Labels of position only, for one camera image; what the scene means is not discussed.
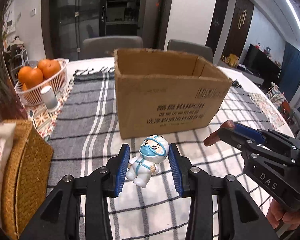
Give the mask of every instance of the toy figurine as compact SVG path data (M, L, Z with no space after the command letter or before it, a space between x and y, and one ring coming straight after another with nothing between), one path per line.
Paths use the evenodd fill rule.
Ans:
M139 187L145 188L152 174L158 174L157 164L168 156L169 144L159 135L147 137L141 144L139 153L129 161L126 178Z

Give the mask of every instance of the cardboard box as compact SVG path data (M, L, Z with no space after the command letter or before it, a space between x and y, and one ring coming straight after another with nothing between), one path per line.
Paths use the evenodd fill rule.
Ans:
M203 57L152 49L115 51L122 139L207 126L232 80Z

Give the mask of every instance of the screw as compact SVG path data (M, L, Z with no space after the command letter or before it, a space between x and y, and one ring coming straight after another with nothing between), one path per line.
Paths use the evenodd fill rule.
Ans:
M235 181L235 176L231 175L231 174L228 174L226 176L226 179L229 180L229 181Z
M108 168L105 167L105 166L102 166L102 167L100 167L100 168L98 169L98 171L99 171L100 173L106 173L106 172L108 171Z
M190 170L191 170L193 173L198 173L198 172L200 171L200 169L199 169L198 167L196 167L196 166L192 166L192 167L190 168Z
M66 176L63 177L63 181L64 181L64 182L69 182L69 181L71 181L71 180L72 180L71 175L66 175Z

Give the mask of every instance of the white cylindrical container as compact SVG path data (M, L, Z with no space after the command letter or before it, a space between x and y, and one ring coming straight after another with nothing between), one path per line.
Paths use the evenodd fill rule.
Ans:
M60 107L60 103L53 93L51 86L45 86L40 93L49 113L55 112Z

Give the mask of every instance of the ceiling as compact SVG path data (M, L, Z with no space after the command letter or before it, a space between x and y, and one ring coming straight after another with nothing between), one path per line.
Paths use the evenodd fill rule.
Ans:
M284 40L300 50L300 29L286 0L251 0ZM300 7L290 0L300 20Z

